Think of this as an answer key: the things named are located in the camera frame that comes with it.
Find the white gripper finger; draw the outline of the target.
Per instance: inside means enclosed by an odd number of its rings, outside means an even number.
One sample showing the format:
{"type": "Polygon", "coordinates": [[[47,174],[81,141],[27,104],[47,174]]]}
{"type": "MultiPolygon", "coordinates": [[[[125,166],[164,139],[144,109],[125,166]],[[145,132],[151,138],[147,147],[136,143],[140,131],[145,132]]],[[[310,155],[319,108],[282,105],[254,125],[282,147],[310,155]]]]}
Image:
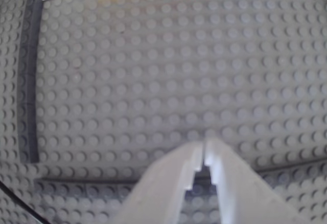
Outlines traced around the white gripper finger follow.
{"type": "Polygon", "coordinates": [[[115,223],[177,223],[186,191],[202,169],[204,143],[188,142],[156,160],[123,202],[115,223]]]}
{"type": "Polygon", "coordinates": [[[220,139],[205,143],[221,223],[309,223],[220,139]]]}

